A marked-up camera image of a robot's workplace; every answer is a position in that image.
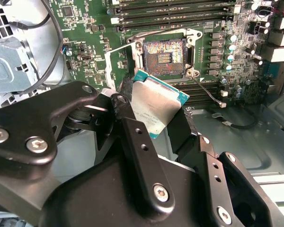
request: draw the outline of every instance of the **bolt hole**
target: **bolt hole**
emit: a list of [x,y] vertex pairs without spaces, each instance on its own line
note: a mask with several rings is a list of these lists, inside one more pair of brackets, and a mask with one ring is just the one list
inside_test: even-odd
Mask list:
[[213,163],[213,166],[216,168],[216,169],[219,169],[218,165]]
[[126,103],[126,100],[125,100],[125,98],[123,98],[123,96],[118,96],[117,98],[118,98],[121,102]]
[[87,86],[87,85],[83,85],[83,86],[82,86],[82,89],[83,89],[84,91],[88,92],[88,93],[92,93],[92,92],[93,92],[93,90],[91,89],[91,87],[90,87],[90,86]]
[[145,144],[142,144],[142,145],[141,145],[141,149],[142,149],[142,150],[145,150],[145,151],[148,151],[148,147],[147,147]]
[[221,183],[221,179],[218,176],[214,176],[217,182]]
[[140,129],[136,129],[136,133],[142,134],[142,131]]

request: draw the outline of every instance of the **green circuit board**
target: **green circuit board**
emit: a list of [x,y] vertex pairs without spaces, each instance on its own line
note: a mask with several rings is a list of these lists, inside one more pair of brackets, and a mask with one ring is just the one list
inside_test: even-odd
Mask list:
[[[251,56],[245,52],[246,48],[251,48],[255,43],[263,43],[264,35],[250,35],[247,33],[248,24],[250,21],[257,21],[257,16],[245,10],[246,7],[243,1],[213,2],[212,4],[201,1],[200,3],[188,4],[190,0],[162,0],[155,1],[160,9],[163,8],[164,2],[177,2],[181,4],[188,4],[196,13],[187,13],[186,16],[181,16],[183,22],[168,18],[167,16],[155,17],[156,13],[161,14],[159,10],[153,12],[145,9],[145,4],[150,4],[150,0],[120,0],[119,5],[114,4],[112,0],[50,0],[50,6],[58,18],[64,37],[64,48],[68,51],[67,66],[73,80],[80,80],[89,83],[96,89],[101,90],[107,85],[105,53],[122,45],[127,44],[130,37],[136,36],[142,32],[163,31],[175,28],[189,28],[195,31],[200,31],[202,37],[197,39],[193,46],[190,67],[198,75],[196,79],[205,85],[211,86],[215,84],[215,95],[219,94],[221,77],[227,79],[229,89],[229,103],[234,100],[245,100],[246,103],[257,103],[260,99],[250,98],[260,97],[259,65],[256,65]],[[123,23],[118,27],[112,24],[111,19],[116,18],[112,12],[114,9],[127,4],[135,10],[126,9],[123,7],[125,13],[118,13],[117,15],[124,15]],[[222,10],[225,6],[229,9],[226,13]],[[240,7],[240,11],[235,12],[234,8]],[[192,18],[194,22],[185,22],[186,18]],[[202,17],[202,20],[197,20],[196,17]],[[169,21],[178,21],[176,23],[165,23],[161,25],[161,21],[168,19]],[[219,38],[213,37],[213,34],[220,34]],[[229,40],[230,35],[236,35],[235,42]],[[164,35],[148,35],[143,42],[158,42],[168,40],[186,39],[183,33],[173,33]],[[236,50],[229,50],[229,45],[236,45]],[[228,61],[226,56],[231,54],[234,59]],[[211,62],[211,56],[217,56],[217,59]],[[115,83],[115,89],[118,90],[124,77],[132,78],[134,76],[135,60],[130,46],[112,52],[110,54],[111,73],[110,77]],[[226,70],[226,66],[231,65],[232,70]],[[158,78],[167,80],[172,85],[186,86],[194,84],[191,78],[187,78],[187,74],[164,74],[158,75]],[[246,85],[247,81],[251,81],[252,85]],[[242,95],[236,95],[235,87],[243,88]],[[187,93],[190,96],[194,95],[195,90],[187,88]],[[196,104],[205,104],[208,97],[200,96]]]

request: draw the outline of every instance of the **black capacitor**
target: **black capacitor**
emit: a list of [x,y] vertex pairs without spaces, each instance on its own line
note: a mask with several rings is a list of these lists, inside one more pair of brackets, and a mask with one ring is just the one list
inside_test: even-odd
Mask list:
[[262,60],[259,60],[258,58],[254,58],[253,59],[253,62],[258,64],[258,65],[263,65],[263,61]]
[[253,50],[251,48],[246,48],[245,51],[249,54],[255,54],[255,50]]
[[266,21],[261,21],[261,24],[260,24],[262,27],[269,27],[270,26],[270,23],[269,22],[266,22]]
[[268,33],[268,29],[261,26],[261,27],[259,28],[259,33],[267,34],[267,33]]

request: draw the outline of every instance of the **capacitor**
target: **capacitor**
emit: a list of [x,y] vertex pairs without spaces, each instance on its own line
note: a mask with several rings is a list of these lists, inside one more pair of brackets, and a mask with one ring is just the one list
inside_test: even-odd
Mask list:
[[235,95],[236,98],[240,98],[241,97],[241,93],[239,93],[239,92],[235,92],[234,95]]
[[234,57],[233,57],[232,54],[227,54],[227,55],[225,55],[225,59],[229,60],[229,61],[233,61]]
[[262,27],[269,27],[269,26],[270,26],[270,23],[269,23],[269,22],[266,22],[266,21],[261,21],[261,26],[262,26]]
[[230,64],[225,64],[224,69],[227,70],[227,71],[230,71],[232,69],[232,67],[231,67]]
[[227,36],[227,39],[229,41],[235,42],[237,40],[237,36],[234,35],[234,34],[230,34],[230,35]]
[[223,84],[227,84],[227,79],[225,77],[220,77],[220,81]]
[[227,45],[227,49],[230,50],[230,51],[234,51],[234,50],[237,49],[237,47],[236,47],[236,45],[234,45],[234,44],[228,44],[228,45]]
[[250,49],[250,48],[246,48],[245,52],[250,53],[250,54],[255,54],[255,50]]
[[250,85],[250,84],[251,84],[250,79],[246,80],[246,81],[245,81],[245,84],[246,84],[246,85]]
[[257,10],[258,7],[259,7],[259,4],[256,3],[256,2],[251,3],[251,4],[248,5],[248,8],[249,8],[250,10],[252,10],[252,11]]
[[238,93],[241,93],[242,90],[243,90],[243,89],[241,88],[240,85],[237,85],[237,86],[235,87],[235,91],[238,92]]
[[260,28],[259,28],[259,33],[267,34],[267,33],[268,33],[268,29],[265,28],[265,27],[260,27]]
[[258,58],[254,58],[253,59],[253,62],[258,64],[258,65],[263,65],[263,61],[262,60],[259,60]]

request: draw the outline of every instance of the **black metal bracket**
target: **black metal bracket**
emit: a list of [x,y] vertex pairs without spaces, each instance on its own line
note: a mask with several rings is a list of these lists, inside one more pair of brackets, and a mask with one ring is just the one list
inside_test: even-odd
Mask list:
[[[168,125],[170,142],[173,152],[178,154],[178,161],[193,168],[195,173],[158,158],[144,123],[136,120],[125,96],[113,94],[107,97],[82,82],[73,82],[0,109],[0,175],[36,181],[46,177],[57,153],[56,141],[81,129],[96,132],[99,165],[54,191],[44,207],[47,217],[43,220],[47,220],[46,223],[55,218],[55,214],[48,212],[57,209],[61,210],[59,218],[81,216],[80,223],[90,223],[89,215],[82,216],[85,196],[92,204],[90,197],[101,194],[106,198],[109,193],[112,199],[116,199],[117,209],[130,210],[129,216],[120,213],[120,217],[133,218],[134,223],[143,217],[157,222],[158,226],[169,226],[169,220],[175,226],[177,218],[180,219],[179,226],[186,225],[187,221],[195,223],[196,219],[202,226],[255,224],[276,227],[280,226],[278,223],[284,226],[284,217],[244,166],[239,161],[232,161],[231,157],[237,159],[230,153],[223,153],[220,157],[215,154],[211,142],[204,135],[198,135],[192,120],[182,109]],[[125,168],[126,173],[123,170],[119,173],[121,168]],[[166,169],[184,175],[173,175]],[[110,175],[118,179],[118,194],[114,194],[114,183],[107,183],[111,187],[108,189],[102,181],[110,179]],[[101,182],[101,187],[92,180]],[[76,207],[72,214],[64,207],[69,198],[71,207]],[[132,212],[128,200],[133,200],[139,217]],[[250,220],[249,208],[242,208],[242,200],[247,201],[248,207],[255,212],[255,220]],[[107,208],[110,203],[101,200],[100,205]],[[191,213],[197,217],[187,219]],[[77,226],[76,223],[68,222],[62,226],[73,227]]]

